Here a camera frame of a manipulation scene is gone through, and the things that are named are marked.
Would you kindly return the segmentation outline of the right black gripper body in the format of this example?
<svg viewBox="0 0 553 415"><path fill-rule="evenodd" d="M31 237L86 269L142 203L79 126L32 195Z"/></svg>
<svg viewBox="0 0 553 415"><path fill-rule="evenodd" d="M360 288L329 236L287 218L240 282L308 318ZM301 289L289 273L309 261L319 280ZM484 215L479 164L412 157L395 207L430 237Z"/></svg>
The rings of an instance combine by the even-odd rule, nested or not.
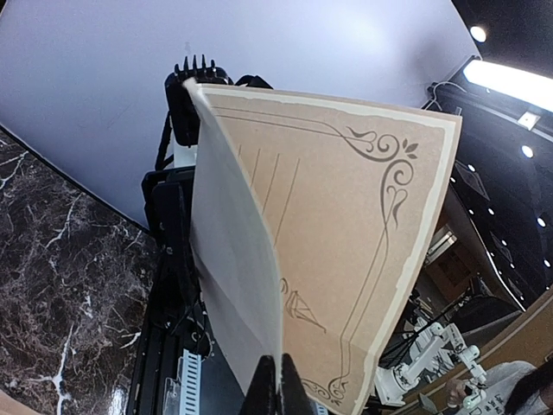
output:
<svg viewBox="0 0 553 415"><path fill-rule="evenodd" d="M149 172L142 182L159 263L149 296L150 321L169 335L200 337L200 283L190 244L194 169Z"/></svg>

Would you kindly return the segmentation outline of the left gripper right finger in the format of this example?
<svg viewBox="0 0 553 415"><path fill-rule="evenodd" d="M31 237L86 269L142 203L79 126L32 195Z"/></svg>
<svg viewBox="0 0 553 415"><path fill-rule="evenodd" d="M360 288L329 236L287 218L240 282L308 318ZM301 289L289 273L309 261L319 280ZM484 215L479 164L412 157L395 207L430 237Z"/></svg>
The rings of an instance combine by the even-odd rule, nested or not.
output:
<svg viewBox="0 0 553 415"><path fill-rule="evenodd" d="M316 414L314 404L308 398L295 363L289 354L283 354L282 357L279 413L282 415Z"/></svg>

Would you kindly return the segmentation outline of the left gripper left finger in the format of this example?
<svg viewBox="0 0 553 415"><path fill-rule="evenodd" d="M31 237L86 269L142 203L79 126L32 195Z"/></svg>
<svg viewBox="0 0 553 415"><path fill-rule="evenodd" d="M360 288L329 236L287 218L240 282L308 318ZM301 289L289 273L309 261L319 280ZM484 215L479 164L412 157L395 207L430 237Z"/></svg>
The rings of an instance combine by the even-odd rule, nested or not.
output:
<svg viewBox="0 0 553 415"><path fill-rule="evenodd" d="M263 355L244 399L244 415L272 415L277 408L276 366L272 356Z"/></svg>

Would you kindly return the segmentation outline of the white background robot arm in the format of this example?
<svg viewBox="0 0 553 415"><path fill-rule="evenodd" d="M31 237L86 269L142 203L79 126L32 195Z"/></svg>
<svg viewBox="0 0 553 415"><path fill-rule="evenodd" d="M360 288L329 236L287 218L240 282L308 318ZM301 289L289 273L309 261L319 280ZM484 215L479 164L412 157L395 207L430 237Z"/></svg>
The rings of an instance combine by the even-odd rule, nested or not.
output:
<svg viewBox="0 0 553 415"><path fill-rule="evenodd" d="M335 414L345 386L340 380L322 386L299 374L290 357L278 365L261 352L252 356L246 384L239 388L211 330L214 316L205 301L208 285L197 270L190 244L194 168L155 170L142 182L144 210L162 256L149 296L146 335L132 378L130 414ZM375 387L361 407L379 414L404 404L423 372L451 370L463 364L470 373L467 409L486 399L486 372L480 351L468 346L454 325L432 320L399 344L423 348L411 363L378 366Z"/></svg>

